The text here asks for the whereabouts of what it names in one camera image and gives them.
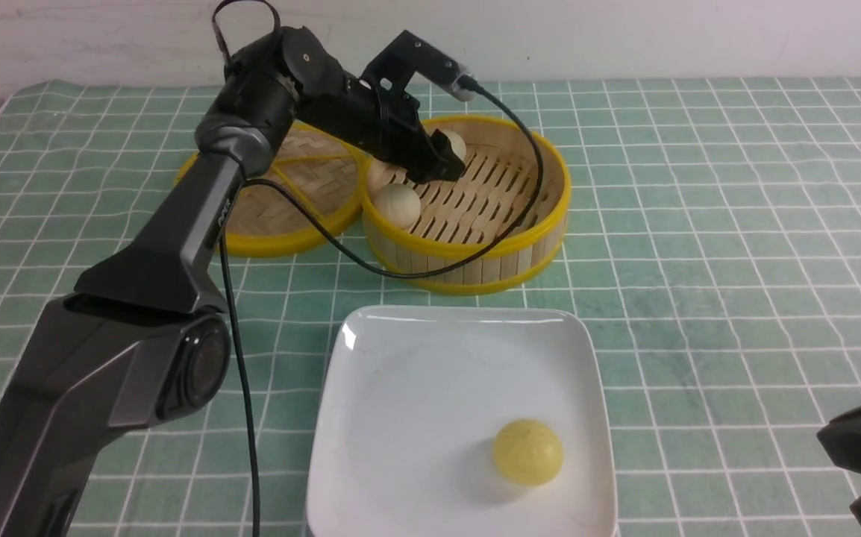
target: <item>white plate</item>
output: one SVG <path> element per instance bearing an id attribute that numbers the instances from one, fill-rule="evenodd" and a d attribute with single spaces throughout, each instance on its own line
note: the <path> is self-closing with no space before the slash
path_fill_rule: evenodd
<path id="1" fill-rule="evenodd" d="M 491 441 L 536 418 L 563 470 L 503 480 Z M 553 310 L 375 306 L 334 347 L 311 456 L 315 537 L 610 537 L 616 483 L 586 327 Z"/>

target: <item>bamboo steamer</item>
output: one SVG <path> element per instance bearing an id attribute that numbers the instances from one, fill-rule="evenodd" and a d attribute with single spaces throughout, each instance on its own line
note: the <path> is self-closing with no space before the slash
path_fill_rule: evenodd
<path id="1" fill-rule="evenodd" d="M 456 183 L 417 184 L 406 172 L 372 160 L 362 177 L 363 228 L 375 256 L 392 271 L 439 269 L 479 251 L 506 229 L 533 194 L 533 147 L 512 122 L 488 116 L 450 116 L 425 122 L 428 131 L 449 129 L 467 143 L 467 170 Z M 522 284 L 553 260 L 563 243 L 571 181 L 563 157 L 533 134 L 543 156 L 543 187 L 525 222 L 487 255 L 414 285 L 451 295 L 485 295 Z M 409 184 L 421 198 L 411 228 L 393 227 L 375 209 L 373 196 L 390 183 Z"/>
<path id="2" fill-rule="evenodd" d="M 192 156 L 176 181 L 194 162 Z M 348 144 L 296 123 L 264 177 L 283 184 L 337 236 L 360 214 L 357 184 L 365 180 L 367 162 Z M 239 257 L 298 254 L 325 242 L 301 212 L 265 186 L 250 186 L 239 194 L 225 229 L 228 253 Z"/>

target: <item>yellow ball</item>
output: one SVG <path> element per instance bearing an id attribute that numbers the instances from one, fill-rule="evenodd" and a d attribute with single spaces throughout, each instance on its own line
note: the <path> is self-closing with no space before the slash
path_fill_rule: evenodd
<path id="1" fill-rule="evenodd" d="M 500 475 L 514 483 L 546 485 L 563 467 L 563 445 L 536 419 L 516 419 L 493 439 L 493 462 Z"/>

